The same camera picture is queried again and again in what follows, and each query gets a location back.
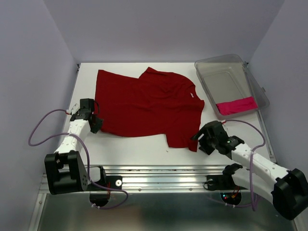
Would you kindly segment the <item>dark red t shirt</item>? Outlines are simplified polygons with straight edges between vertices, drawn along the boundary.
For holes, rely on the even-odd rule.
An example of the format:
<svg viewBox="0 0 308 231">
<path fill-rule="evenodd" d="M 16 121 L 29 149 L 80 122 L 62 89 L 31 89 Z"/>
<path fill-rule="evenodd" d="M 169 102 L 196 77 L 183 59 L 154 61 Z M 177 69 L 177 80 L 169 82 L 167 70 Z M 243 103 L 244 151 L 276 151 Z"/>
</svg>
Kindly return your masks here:
<svg viewBox="0 0 308 231">
<path fill-rule="evenodd" d="M 101 131 L 121 137 L 164 134 L 170 148 L 197 151 L 204 101 L 187 77 L 148 67 L 139 78 L 99 70 L 95 101 Z"/>
</svg>

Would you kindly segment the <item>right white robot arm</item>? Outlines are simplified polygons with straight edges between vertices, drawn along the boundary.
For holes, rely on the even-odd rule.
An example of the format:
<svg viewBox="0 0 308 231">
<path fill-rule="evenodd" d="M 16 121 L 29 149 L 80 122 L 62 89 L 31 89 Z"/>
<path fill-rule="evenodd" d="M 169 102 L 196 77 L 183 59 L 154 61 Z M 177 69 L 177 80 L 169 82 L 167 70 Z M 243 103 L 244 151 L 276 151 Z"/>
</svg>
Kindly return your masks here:
<svg viewBox="0 0 308 231">
<path fill-rule="evenodd" d="M 285 219 L 293 220 L 308 207 L 308 182 L 302 171 L 289 170 L 266 159 L 237 136 L 229 136 L 220 121 L 205 124 L 191 138 L 207 155 L 218 151 L 234 163 L 220 175 L 208 175 L 204 188 L 209 191 L 249 189 L 251 205 L 258 197 L 269 201 Z"/>
</svg>

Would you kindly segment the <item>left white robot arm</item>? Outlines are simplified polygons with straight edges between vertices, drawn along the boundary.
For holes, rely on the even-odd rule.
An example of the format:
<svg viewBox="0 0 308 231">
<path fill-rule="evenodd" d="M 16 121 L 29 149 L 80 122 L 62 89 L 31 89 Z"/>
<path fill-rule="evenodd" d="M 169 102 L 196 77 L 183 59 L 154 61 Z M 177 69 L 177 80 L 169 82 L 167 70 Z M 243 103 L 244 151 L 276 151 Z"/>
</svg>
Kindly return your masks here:
<svg viewBox="0 0 308 231">
<path fill-rule="evenodd" d="M 89 185 L 89 174 L 80 152 L 89 133 L 96 134 L 103 120 L 96 114 L 99 105 L 94 99 L 81 99 L 72 112 L 68 132 L 60 146 L 44 159 L 49 191 L 52 195 L 83 192 Z"/>
</svg>

